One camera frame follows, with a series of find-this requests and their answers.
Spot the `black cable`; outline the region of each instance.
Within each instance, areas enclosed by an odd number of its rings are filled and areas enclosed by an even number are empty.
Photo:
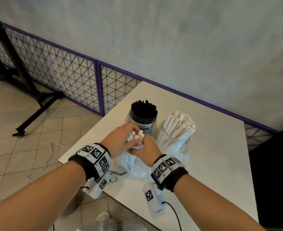
[[[115,173],[115,174],[118,174],[118,175],[120,175],[120,176],[126,174],[126,172],[124,172],[124,173],[117,173],[117,172],[114,172],[114,171],[111,171],[111,172],[113,172],[113,173]]]
[[[175,211],[175,209],[173,208],[173,206],[170,204],[170,203],[168,203],[168,202],[162,202],[162,204],[168,204],[169,206],[171,206],[171,208],[174,210],[174,212],[175,212],[175,214],[176,214],[176,217],[177,217],[177,220],[178,220],[178,223],[179,223],[179,227],[180,227],[180,231],[182,231],[182,229],[181,229],[181,224],[180,224],[180,221],[179,221],[179,218],[178,218],[178,215],[177,215],[177,213],[176,213],[176,211]]]

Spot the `shoe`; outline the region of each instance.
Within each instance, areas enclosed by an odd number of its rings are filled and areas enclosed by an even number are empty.
[[[109,213],[102,212],[97,218],[96,221],[104,221],[106,219],[109,219]]]

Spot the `black metal stand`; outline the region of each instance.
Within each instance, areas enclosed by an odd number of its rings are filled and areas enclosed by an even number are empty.
[[[2,44],[4,50],[9,56],[15,68],[6,68],[6,66],[0,60],[0,81],[8,82],[16,88],[20,89],[22,92],[32,96],[40,105],[40,109],[35,112],[30,118],[28,118],[23,124],[16,128],[17,133],[12,136],[23,137],[25,134],[24,129],[27,128],[37,117],[39,117],[48,107],[51,106],[57,99],[63,98],[63,92],[40,92],[36,89],[32,78],[30,77],[24,63],[19,58],[14,46],[12,45],[4,26],[0,22],[0,43]],[[23,78],[24,82],[13,77],[13,75],[18,75]],[[44,105],[42,104],[48,97],[51,97]]]

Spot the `concrete wall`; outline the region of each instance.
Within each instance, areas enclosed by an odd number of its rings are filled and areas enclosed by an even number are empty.
[[[0,18],[283,129],[283,0],[0,0]]]

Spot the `wrist tracker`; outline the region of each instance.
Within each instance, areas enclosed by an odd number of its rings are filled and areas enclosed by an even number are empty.
[[[151,177],[160,190],[167,189],[174,192],[174,186],[185,174],[188,174],[182,164],[173,155],[161,155],[151,168]]]
[[[108,149],[100,143],[85,145],[69,160],[74,160],[83,167],[86,180],[92,177],[95,179],[102,177],[112,163]]]

